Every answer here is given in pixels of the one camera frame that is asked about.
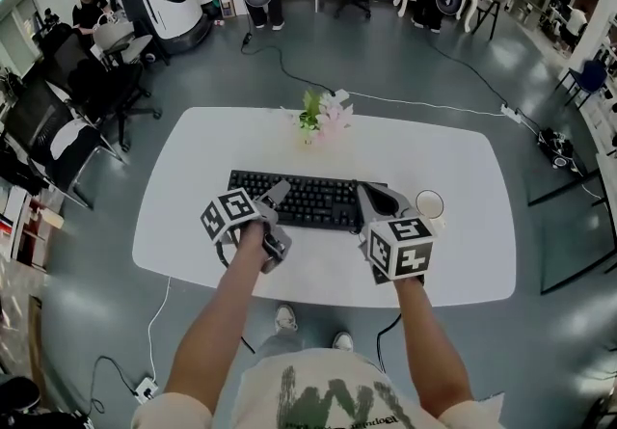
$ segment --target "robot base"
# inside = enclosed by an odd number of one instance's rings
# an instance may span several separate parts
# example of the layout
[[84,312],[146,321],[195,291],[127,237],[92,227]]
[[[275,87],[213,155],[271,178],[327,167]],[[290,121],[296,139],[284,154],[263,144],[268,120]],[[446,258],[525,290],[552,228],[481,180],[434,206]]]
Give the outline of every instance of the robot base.
[[201,41],[207,37],[208,33],[210,33],[211,29],[212,21],[204,14],[197,24],[188,32],[178,37],[173,37],[172,39],[159,39],[159,41],[168,54],[180,54],[200,44]]

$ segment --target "gray floor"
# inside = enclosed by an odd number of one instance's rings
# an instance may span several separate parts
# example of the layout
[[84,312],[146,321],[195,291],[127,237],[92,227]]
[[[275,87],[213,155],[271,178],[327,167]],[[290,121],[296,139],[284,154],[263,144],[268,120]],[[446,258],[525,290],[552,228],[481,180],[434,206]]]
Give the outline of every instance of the gray floor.
[[[540,52],[507,15],[488,42],[488,24],[472,37],[447,21],[437,37],[414,28],[409,16],[398,18],[395,8],[386,4],[374,5],[370,21],[351,9],[340,20],[332,19],[331,9],[315,14],[310,0],[285,1],[285,14],[281,33],[259,31],[251,47],[276,43],[291,72],[333,89],[497,112],[498,97],[468,68],[430,48],[429,42],[434,43],[481,71],[513,106],[567,132],[587,168],[594,166],[593,144],[582,119],[574,109],[564,110],[558,95],[548,99],[555,79]],[[245,31],[244,18],[229,21],[214,29],[198,49],[174,57],[170,67],[157,65],[147,81],[154,93],[151,102],[165,111],[163,119],[131,122],[127,167],[104,154],[94,160],[82,186],[94,200],[94,212],[65,205],[66,231],[56,234],[49,285],[42,297],[43,341],[55,394],[71,408],[88,409],[93,362],[101,354],[116,359],[133,383],[150,372],[147,325],[163,298],[166,278],[135,266],[131,249],[150,172],[180,115],[193,106],[300,105],[305,85],[281,74],[274,52],[240,55]],[[465,360],[476,397],[505,391],[505,426],[578,427],[591,401],[610,387],[610,381],[598,378],[617,365],[617,357],[604,350],[617,311],[617,273],[596,272],[546,297],[539,294],[540,280],[543,269],[545,280],[555,282],[610,249],[605,209],[592,209],[593,198],[581,189],[559,201],[527,208],[528,199],[572,175],[554,171],[533,135],[521,125],[359,97],[353,103],[358,114],[462,127],[488,137],[512,205],[517,288],[506,301],[438,308],[436,313]],[[199,156],[199,147],[186,156]],[[600,191],[596,183],[587,187]],[[153,328],[161,385],[175,347],[211,293],[172,281],[169,302]],[[252,345],[273,332],[276,306],[254,300],[245,332]],[[295,308],[309,344],[325,345],[345,328],[356,349],[374,361],[375,335],[396,315],[395,310],[300,304]],[[382,349],[394,383],[416,397],[399,327],[384,337]],[[251,355],[241,347],[216,415],[217,427],[228,426],[240,374],[250,361]],[[111,365],[99,366],[94,395],[106,407],[104,415],[93,414],[97,427],[127,427],[136,401]]]

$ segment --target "hand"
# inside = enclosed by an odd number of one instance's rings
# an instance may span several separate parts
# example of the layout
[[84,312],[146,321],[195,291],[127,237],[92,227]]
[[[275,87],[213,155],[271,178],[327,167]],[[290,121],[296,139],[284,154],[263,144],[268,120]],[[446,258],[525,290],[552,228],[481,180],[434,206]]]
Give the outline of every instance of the hand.
[[240,251],[259,255],[261,262],[265,262],[268,254],[263,249],[263,223],[253,221],[242,228],[238,245],[238,252]]

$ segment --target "blue chair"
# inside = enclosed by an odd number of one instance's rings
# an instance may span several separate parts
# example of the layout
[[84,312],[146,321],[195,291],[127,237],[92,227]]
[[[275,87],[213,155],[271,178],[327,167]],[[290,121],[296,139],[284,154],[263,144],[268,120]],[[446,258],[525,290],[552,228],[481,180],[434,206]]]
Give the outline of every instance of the blue chair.
[[576,70],[570,69],[568,73],[559,81],[557,86],[555,87],[555,91],[561,86],[561,84],[566,80],[568,76],[572,76],[574,79],[574,83],[568,90],[568,94],[572,91],[574,87],[576,87],[574,94],[567,101],[566,107],[570,105],[570,102],[576,98],[578,93],[581,90],[587,93],[587,96],[582,100],[580,105],[578,105],[578,110],[582,107],[585,102],[589,99],[592,94],[596,94],[600,91],[600,88],[604,85],[606,81],[606,68],[604,64],[600,61],[585,61],[582,67],[582,72],[578,72]]

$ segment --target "white t-shirt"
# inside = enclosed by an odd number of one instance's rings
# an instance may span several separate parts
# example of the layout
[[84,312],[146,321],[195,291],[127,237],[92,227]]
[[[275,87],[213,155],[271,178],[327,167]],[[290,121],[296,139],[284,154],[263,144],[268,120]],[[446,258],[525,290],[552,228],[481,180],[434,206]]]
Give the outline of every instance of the white t-shirt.
[[[165,393],[141,406],[132,429],[209,429],[212,414],[198,400]],[[234,429],[502,429],[469,401],[439,420],[400,396],[365,358],[333,349],[270,357],[243,377],[229,427]]]
[[585,17],[585,13],[580,9],[572,9],[570,13],[570,19],[568,20],[568,24],[566,25],[566,29],[572,33],[575,37],[578,37],[578,33],[580,32],[580,27],[587,22],[587,18]]

